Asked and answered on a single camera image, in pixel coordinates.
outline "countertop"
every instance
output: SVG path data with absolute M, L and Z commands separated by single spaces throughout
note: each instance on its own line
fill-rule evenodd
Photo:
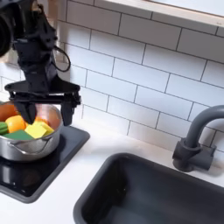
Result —
M 90 140 L 73 157 L 41 197 L 23 204 L 0 193 L 0 222 L 3 224 L 74 224 L 73 209 L 91 179 L 111 155 L 128 152 L 171 167 L 172 152 L 122 136 L 86 122 L 76 127 L 90 133 Z M 209 172 L 193 171 L 192 176 L 224 186 L 224 170 L 212 167 Z

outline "pot rim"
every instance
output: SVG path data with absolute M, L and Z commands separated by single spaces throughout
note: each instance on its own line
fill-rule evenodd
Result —
M 10 104 L 14 105 L 12 101 L 6 101 L 6 102 L 1 102 L 0 106 L 4 105 L 4 104 L 7 104 L 7 103 L 10 103 Z M 11 138 L 8 138 L 8 137 L 5 137 L 5 136 L 0 136 L 0 138 L 3 139 L 3 140 L 10 140 L 12 143 L 17 143 L 18 141 L 20 143 L 31 143 L 31 142 L 35 142 L 35 141 L 40 140 L 40 139 L 51 138 L 55 132 L 58 132 L 60 130 L 60 127 L 62 125 L 62 117 L 61 117 L 60 111 L 54 105 L 52 105 L 52 104 L 43 104 L 43 105 L 50 105 L 53 109 L 55 109 L 55 111 L 56 111 L 56 113 L 57 113 L 57 115 L 59 116 L 59 119 L 60 119 L 59 127 L 52 134 L 50 134 L 48 136 L 42 136 L 42 137 L 39 137 L 39 138 L 34 138 L 32 140 L 16 140 L 16 139 L 11 139 Z

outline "gray faucet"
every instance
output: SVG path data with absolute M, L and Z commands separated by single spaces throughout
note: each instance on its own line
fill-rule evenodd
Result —
M 177 143 L 173 153 L 173 164 L 182 172 L 191 172 L 195 166 L 209 170 L 214 159 L 215 148 L 205 150 L 199 144 L 203 129 L 213 120 L 224 118 L 224 105 L 202 111 L 192 122 L 186 138 Z

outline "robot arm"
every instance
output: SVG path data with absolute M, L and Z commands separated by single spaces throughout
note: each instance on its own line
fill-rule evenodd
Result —
M 36 117 L 35 103 L 60 104 L 65 126 L 71 124 L 74 109 L 81 104 L 80 87 L 57 74 L 53 49 L 60 49 L 55 46 L 55 33 L 37 0 L 0 1 L 0 57 L 12 45 L 25 76 L 25 81 L 11 83 L 5 89 L 28 123 Z

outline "black sink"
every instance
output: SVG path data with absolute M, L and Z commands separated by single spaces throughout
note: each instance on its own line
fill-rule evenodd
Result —
M 73 217 L 76 224 L 223 224 L 224 189 L 117 154 L 81 195 Z

